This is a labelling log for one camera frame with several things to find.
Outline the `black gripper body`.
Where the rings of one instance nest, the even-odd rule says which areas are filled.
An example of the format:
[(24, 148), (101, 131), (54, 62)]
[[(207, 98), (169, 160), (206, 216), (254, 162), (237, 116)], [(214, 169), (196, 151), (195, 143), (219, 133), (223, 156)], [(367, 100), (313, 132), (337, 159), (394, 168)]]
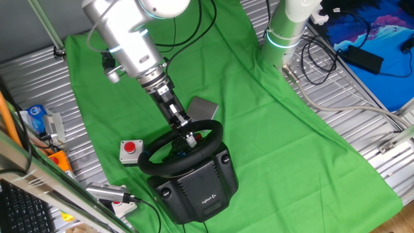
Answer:
[(176, 113), (186, 113), (186, 111), (170, 84), (162, 84), (161, 86), (158, 86), (151, 94), (151, 97), (172, 129), (178, 129), (185, 126), (180, 125)]

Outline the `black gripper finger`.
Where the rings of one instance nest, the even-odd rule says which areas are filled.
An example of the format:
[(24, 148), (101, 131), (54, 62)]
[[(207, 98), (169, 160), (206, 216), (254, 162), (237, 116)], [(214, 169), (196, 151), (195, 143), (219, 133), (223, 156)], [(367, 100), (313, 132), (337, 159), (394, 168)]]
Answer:
[(177, 112), (176, 117), (178, 118), (180, 125), (186, 125), (191, 121), (191, 118), (185, 112)]
[(194, 148), (197, 145), (197, 141), (191, 129), (181, 128), (179, 133), (180, 137), (188, 144), (189, 147)]

